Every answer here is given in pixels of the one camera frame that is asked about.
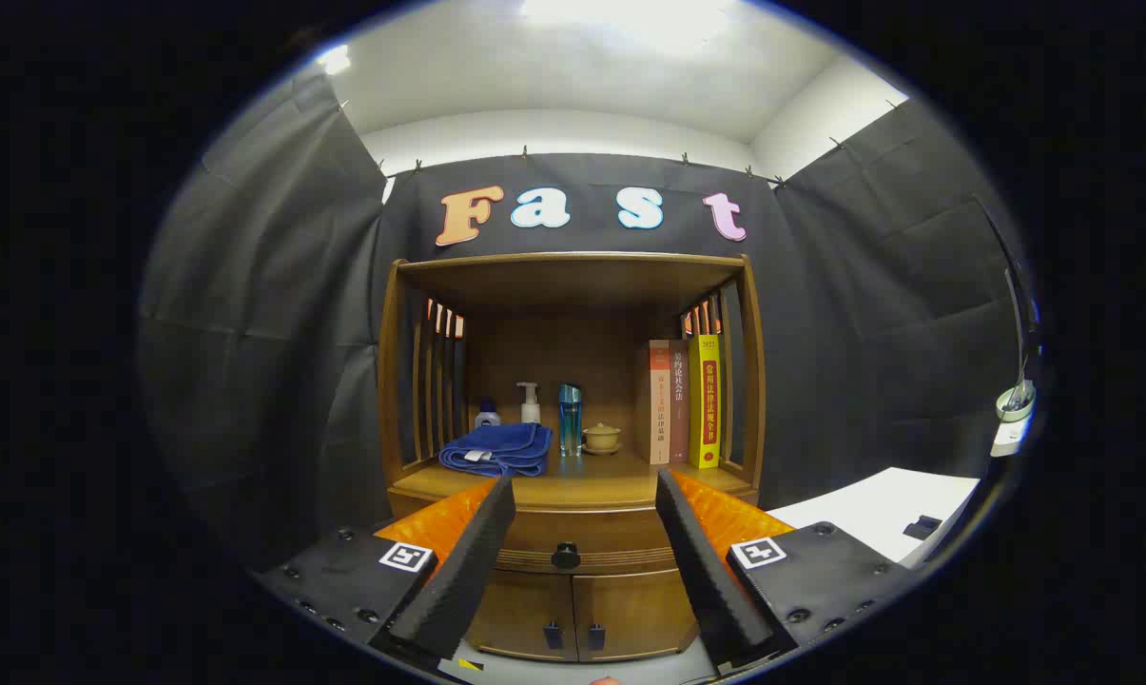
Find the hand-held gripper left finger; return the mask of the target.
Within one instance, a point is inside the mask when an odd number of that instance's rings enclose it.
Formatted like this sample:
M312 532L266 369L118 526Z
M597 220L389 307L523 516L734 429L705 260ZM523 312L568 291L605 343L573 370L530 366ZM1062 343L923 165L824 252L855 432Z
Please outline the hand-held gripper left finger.
M256 580L356 649L435 667L473 623L515 513L512 477L487 479L379 532L342 526Z

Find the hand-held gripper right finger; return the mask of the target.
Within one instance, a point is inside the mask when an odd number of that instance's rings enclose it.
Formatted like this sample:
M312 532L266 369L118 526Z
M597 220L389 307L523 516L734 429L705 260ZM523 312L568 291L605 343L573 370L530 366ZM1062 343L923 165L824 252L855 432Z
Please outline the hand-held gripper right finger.
M739 672L841 633L894 603L913 573L841 526L795 528L664 471L656 512L711 663Z

